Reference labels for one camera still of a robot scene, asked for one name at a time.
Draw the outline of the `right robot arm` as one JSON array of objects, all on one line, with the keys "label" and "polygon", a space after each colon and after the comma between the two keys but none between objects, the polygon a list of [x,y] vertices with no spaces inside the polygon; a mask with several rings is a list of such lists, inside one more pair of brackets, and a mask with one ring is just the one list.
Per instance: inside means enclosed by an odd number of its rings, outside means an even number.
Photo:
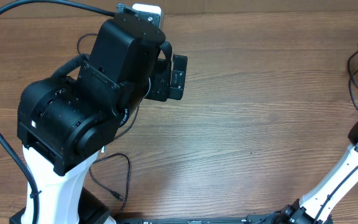
[{"label": "right robot arm", "polygon": [[[358,111],[352,87],[358,88],[358,50],[347,61],[349,94]],[[350,145],[339,162],[310,192],[286,205],[281,211],[272,212],[257,223],[332,223],[331,211],[336,204],[358,183],[358,122],[349,131]]]}]

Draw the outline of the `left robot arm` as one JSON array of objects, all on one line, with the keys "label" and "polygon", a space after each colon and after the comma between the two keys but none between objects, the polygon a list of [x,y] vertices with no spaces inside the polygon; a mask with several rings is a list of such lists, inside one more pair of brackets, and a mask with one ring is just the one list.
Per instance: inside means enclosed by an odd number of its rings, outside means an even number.
[{"label": "left robot arm", "polygon": [[143,99],[180,100],[186,56],[147,19],[118,13],[105,21],[92,52],[81,54],[21,94],[17,135],[36,190],[11,223],[114,223],[109,208],[85,189],[100,150]]}]

